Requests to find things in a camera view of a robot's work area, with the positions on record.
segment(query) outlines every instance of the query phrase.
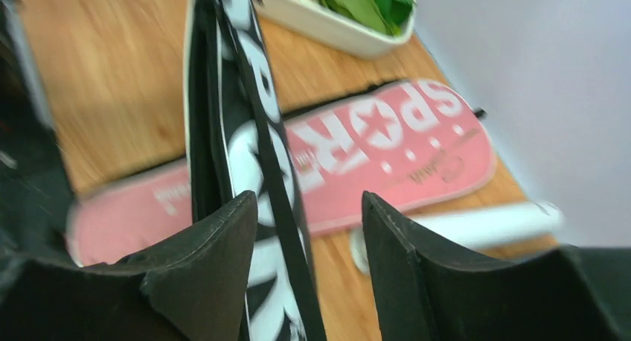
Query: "gray wall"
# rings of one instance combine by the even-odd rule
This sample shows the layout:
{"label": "gray wall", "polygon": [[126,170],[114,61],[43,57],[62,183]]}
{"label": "gray wall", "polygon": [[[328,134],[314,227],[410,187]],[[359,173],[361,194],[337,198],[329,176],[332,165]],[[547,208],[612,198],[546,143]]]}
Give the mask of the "gray wall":
{"label": "gray wall", "polygon": [[631,244],[631,0],[417,0],[451,84],[577,245]]}

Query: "wooden surface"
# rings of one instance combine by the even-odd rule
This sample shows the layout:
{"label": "wooden surface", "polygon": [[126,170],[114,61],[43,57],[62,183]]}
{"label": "wooden surface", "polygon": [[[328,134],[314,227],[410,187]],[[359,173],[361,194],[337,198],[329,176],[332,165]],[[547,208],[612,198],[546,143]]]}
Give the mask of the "wooden surface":
{"label": "wooden surface", "polygon": [[[186,0],[23,0],[22,17],[50,100],[65,161],[79,192],[184,152],[182,41]],[[414,38],[361,61],[262,21],[283,109],[397,77],[443,76]],[[420,212],[509,203],[524,195],[500,162],[469,196]],[[494,249],[509,257],[552,238]],[[381,340],[371,283],[350,258],[348,237],[313,241],[329,340]]]}

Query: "white tray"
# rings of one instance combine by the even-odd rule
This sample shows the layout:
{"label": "white tray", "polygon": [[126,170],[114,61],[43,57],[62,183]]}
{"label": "white tray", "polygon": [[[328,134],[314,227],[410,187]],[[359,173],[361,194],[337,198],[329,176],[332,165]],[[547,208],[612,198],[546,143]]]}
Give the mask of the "white tray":
{"label": "white tray", "polygon": [[254,0],[257,12],[279,25],[325,45],[364,59],[373,59],[410,40],[414,30],[412,8],[399,36],[386,36],[352,21],[313,0]]}

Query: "black bag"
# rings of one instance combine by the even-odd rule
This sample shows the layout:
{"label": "black bag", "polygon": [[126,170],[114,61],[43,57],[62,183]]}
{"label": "black bag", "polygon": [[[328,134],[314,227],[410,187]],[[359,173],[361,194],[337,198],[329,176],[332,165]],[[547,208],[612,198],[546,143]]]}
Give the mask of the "black bag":
{"label": "black bag", "polygon": [[240,340],[324,341],[301,197],[252,3],[189,6],[185,114],[193,219],[242,191],[258,198]]}

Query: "white cylinder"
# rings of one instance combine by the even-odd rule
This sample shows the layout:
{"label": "white cylinder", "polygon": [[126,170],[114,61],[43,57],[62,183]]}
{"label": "white cylinder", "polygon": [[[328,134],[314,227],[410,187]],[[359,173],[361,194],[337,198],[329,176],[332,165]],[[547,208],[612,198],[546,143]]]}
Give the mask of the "white cylinder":
{"label": "white cylinder", "polygon": [[[409,218],[469,249],[486,249],[545,235],[558,229],[564,220],[561,210],[545,201]],[[368,274],[362,229],[351,232],[350,252],[357,268]]]}

